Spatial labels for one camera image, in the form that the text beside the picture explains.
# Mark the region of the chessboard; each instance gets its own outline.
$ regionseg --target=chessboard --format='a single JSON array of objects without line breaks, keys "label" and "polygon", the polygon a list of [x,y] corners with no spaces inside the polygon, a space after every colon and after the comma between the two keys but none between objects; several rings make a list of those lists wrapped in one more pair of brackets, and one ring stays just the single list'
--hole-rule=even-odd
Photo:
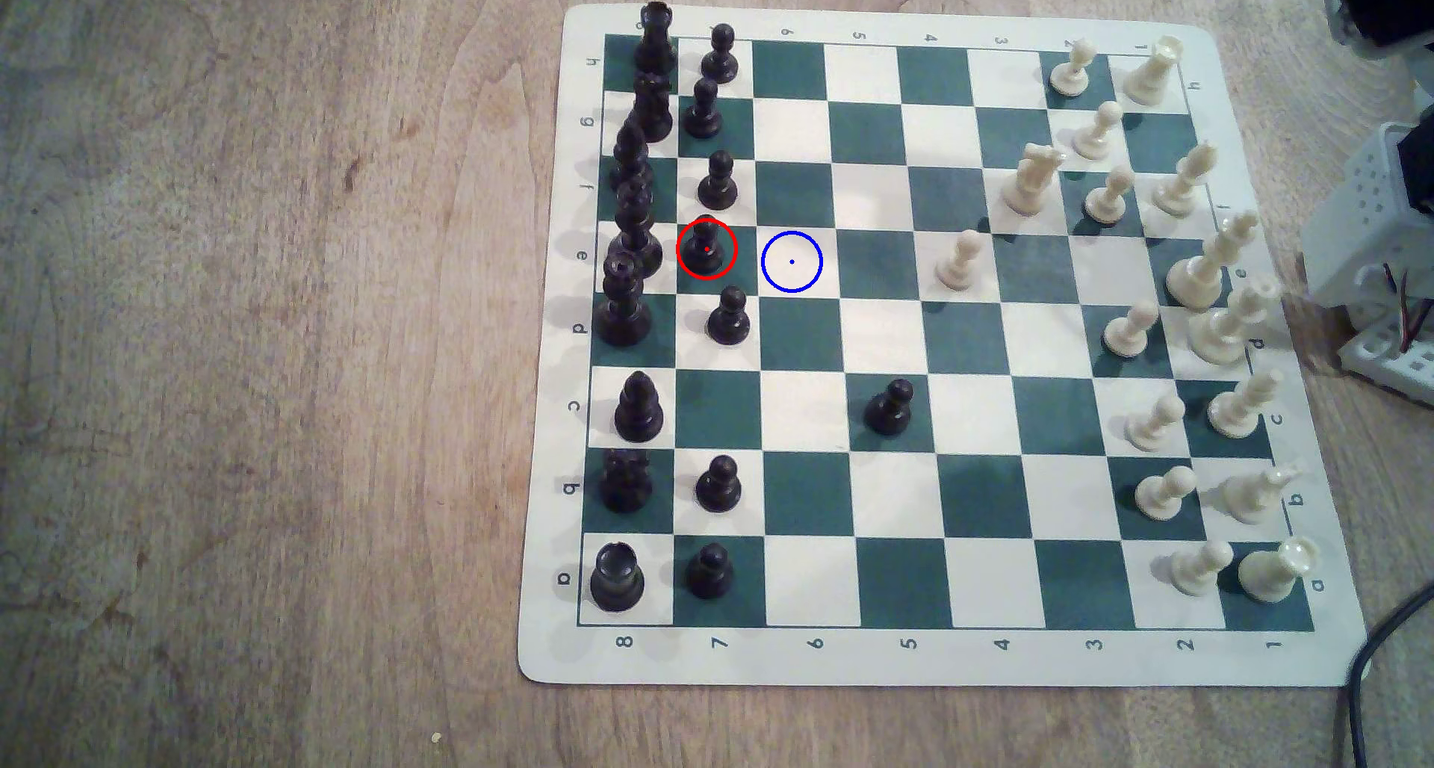
[{"label": "chessboard", "polygon": [[[650,143],[651,235],[664,248],[641,301],[651,331],[615,347],[592,334],[604,258],[618,235],[614,142],[634,106],[641,4],[579,6],[564,24],[532,483],[519,608],[523,673],[558,683],[1334,686],[1364,640],[1299,360],[1278,301],[1235,364],[1192,352],[1196,314],[1164,282],[1220,221],[1255,208],[1213,39],[1156,23],[868,14],[673,6],[674,116],[693,103],[720,23],[736,79],[721,130],[681,122]],[[1153,105],[1123,80],[1159,37],[1183,54]],[[1088,85],[1048,79],[1073,42],[1094,44]],[[1106,159],[1071,149],[1103,102],[1123,116]],[[1197,142],[1219,162],[1192,213],[1154,191]],[[1064,160],[1034,215],[1002,186],[1027,143]],[[727,150],[736,203],[711,211],[730,256],[721,277],[678,262],[678,235],[708,212],[697,186]],[[1083,201],[1117,166],[1134,186],[1113,225]],[[935,271],[952,239],[985,238],[969,288]],[[1228,267],[1220,299],[1275,275],[1262,236]],[[747,295],[750,332],[706,332],[718,292]],[[1111,355],[1101,331],[1137,301],[1159,321],[1146,351]],[[1245,438],[1206,417],[1253,371],[1281,371]],[[651,441],[614,423],[630,374],[665,414]],[[909,427],[863,424],[892,378],[913,388]],[[1153,450],[1126,424],[1163,394],[1186,407]],[[599,497],[609,448],[645,451],[637,510]],[[726,513],[694,499],[717,456],[739,466]],[[1174,466],[1195,490],[1170,520],[1136,486]],[[1298,467],[1256,524],[1222,500],[1232,477]],[[1258,602],[1238,567],[1301,536],[1318,563],[1289,596]],[[1172,585],[1172,557],[1225,540],[1213,592]],[[625,544],[641,597],[608,612],[595,559]],[[730,585],[701,599],[688,565],[721,544]]]}]

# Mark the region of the chess piece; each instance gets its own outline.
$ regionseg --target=chess piece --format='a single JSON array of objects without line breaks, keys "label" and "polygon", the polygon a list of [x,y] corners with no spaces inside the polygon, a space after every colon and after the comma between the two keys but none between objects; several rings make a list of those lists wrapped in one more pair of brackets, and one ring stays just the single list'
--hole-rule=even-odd
[{"label": "chess piece", "polygon": [[1190,318],[1190,350],[1210,364],[1233,364],[1245,355],[1246,330],[1265,320],[1279,298],[1273,278],[1255,275],[1230,292],[1228,308]]},{"label": "chess piece", "polygon": [[1124,318],[1106,322],[1100,340],[1111,354],[1134,358],[1146,351],[1147,337],[1156,320],[1160,320],[1160,308],[1154,301],[1137,301],[1130,311],[1126,311]]},{"label": "chess piece", "polygon": [[1259,427],[1260,410],[1275,400],[1275,393],[1279,393],[1283,380],[1285,374],[1281,371],[1256,371],[1242,380],[1233,391],[1215,395],[1205,411],[1210,427],[1228,438],[1246,438]]},{"label": "chess piece", "polygon": [[1170,69],[1180,62],[1184,46],[1174,37],[1160,37],[1156,40],[1150,59],[1126,76],[1124,90],[1130,100],[1137,105],[1154,106],[1164,97],[1166,80],[1170,79]]},{"label": "chess piece", "polygon": [[1279,603],[1295,582],[1319,565],[1319,547],[1304,536],[1285,539],[1273,553],[1260,550],[1240,559],[1240,589],[1260,603]]},{"label": "chess piece", "polygon": [[1071,148],[1076,153],[1091,160],[1103,160],[1110,155],[1110,133],[1111,128],[1120,123],[1120,119],[1126,115],[1126,110],[1120,109],[1116,102],[1104,102],[1096,107],[1096,119],[1090,126],[1076,130],[1076,136],[1071,138]]}]

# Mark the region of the black pawn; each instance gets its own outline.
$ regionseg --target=black pawn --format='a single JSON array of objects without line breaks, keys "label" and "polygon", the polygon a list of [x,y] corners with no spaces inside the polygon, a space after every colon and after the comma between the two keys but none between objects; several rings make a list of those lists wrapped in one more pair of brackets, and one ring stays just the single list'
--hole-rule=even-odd
[{"label": "black pawn", "polygon": [[731,572],[727,549],[707,544],[687,562],[687,590],[703,600],[716,600],[731,589]]},{"label": "black pawn", "polygon": [[713,50],[703,57],[703,76],[726,85],[737,77],[737,57],[731,54],[731,43],[736,42],[731,26],[717,23],[713,26]]},{"label": "black pawn", "polygon": [[718,344],[737,344],[751,331],[747,318],[747,297],[736,285],[726,285],[717,307],[707,317],[707,335]]},{"label": "black pawn", "polygon": [[588,580],[592,602],[604,612],[625,612],[642,599],[642,567],[637,566],[632,547],[618,542],[604,544]]},{"label": "black pawn", "polygon": [[915,388],[906,378],[893,378],[883,393],[866,404],[863,421],[878,434],[899,434],[911,426],[911,397]]},{"label": "black pawn", "polygon": [[731,155],[717,149],[707,158],[707,176],[697,183],[697,198],[708,211],[726,211],[737,201],[737,183],[731,179]]},{"label": "black pawn", "polygon": [[683,129],[693,138],[711,138],[721,132],[717,82],[704,76],[693,85],[693,106],[683,110]]},{"label": "black pawn", "polygon": [[663,405],[657,401],[657,387],[648,374],[634,371],[622,383],[612,426],[630,444],[645,444],[663,430]]},{"label": "black pawn", "polygon": [[727,513],[741,500],[737,461],[724,453],[713,459],[707,473],[697,479],[697,503],[710,513]]},{"label": "black pawn", "polygon": [[628,347],[652,331],[652,309],[642,302],[642,271],[627,249],[609,251],[602,261],[602,294],[608,301],[592,311],[598,338]]}]

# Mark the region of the wire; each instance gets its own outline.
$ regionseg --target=wire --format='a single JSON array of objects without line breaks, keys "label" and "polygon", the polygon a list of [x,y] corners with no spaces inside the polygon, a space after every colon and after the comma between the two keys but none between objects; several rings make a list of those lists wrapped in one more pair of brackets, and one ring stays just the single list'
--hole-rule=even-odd
[{"label": "wire", "polygon": [[1434,600],[1434,583],[1428,583],[1424,589],[1418,590],[1412,597],[1404,602],[1402,606],[1390,613],[1388,618],[1374,633],[1369,635],[1369,640],[1364,643],[1359,653],[1354,658],[1354,665],[1349,666],[1349,683],[1345,685],[1345,699],[1349,705],[1349,747],[1354,749],[1354,764],[1355,768],[1365,768],[1368,762],[1364,754],[1364,718],[1359,711],[1359,679],[1364,678],[1364,669],[1374,658],[1374,652],[1384,645],[1385,639],[1394,633],[1394,629],[1404,625],[1405,620],[1412,618],[1415,612],[1423,609]]}]

